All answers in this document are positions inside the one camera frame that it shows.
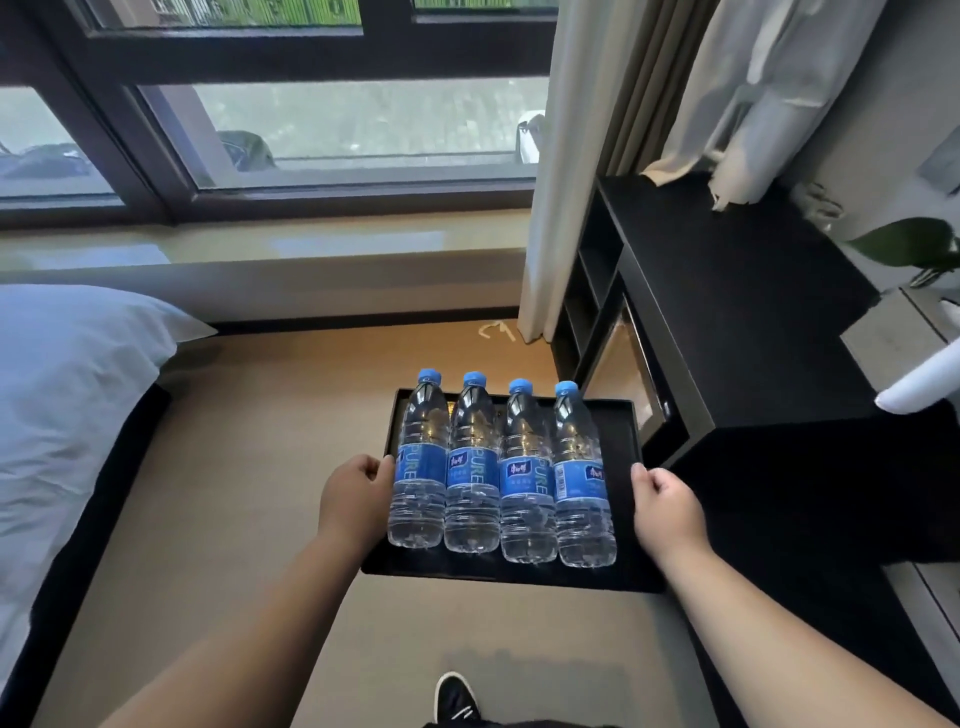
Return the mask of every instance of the curtain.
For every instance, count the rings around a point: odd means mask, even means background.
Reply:
[[[550,66],[517,327],[553,338],[593,179],[660,156],[718,0],[566,0]]]
[[[656,184],[712,168],[714,209],[757,202],[856,65],[885,0],[721,0],[689,74]]]
[[[647,3],[600,156],[600,175],[637,174],[660,157],[717,2]]]
[[[526,341],[553,338],[597,163],[647,5],[561,4],[517,322]]]

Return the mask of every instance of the forearm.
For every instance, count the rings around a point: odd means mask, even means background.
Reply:
[[[712,552],[661,566],[751,728],[952,725]]]
[[[289,725],[362,557],[319,534],[259,606],[193,647],[103,728]]]

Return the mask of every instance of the gray curtain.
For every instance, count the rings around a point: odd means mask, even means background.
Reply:
[[[639,174],[660,158],[719,0],[648,0],[597,173]]]

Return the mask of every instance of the beige carpet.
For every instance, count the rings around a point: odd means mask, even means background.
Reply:
[[[185,346],[175,399],[133,486],[36,717],[95,726],[260,593],[316,527],[350,455],[383,452],[398,387],[430,366],[492,392],[556,372],[542,341],[485,322],[232,336]],[[715,726],[680,616],[662,596],[367,576],[354,582],[298,728],[419,728],[462,671],[486,717],[624,728]]]

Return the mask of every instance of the blue bottle label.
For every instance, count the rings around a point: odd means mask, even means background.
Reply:
[[[603,463],[596,460],[567,460],[553,467],[557,478],[557,501],[571,497],[607,499]]]
[[[446,448],[430,443],[401,445],[396,454],[394,482],[435,480],[446,483]]]
[[[522,493],[554,496],[553,469],[545,457],[520,455],[500,461],[500,496]]]
[[[456,448],[450,451],[450,467],[446,471],[446,487],[454,485],[492,485],[500,487],[496,450],[489,448]]]

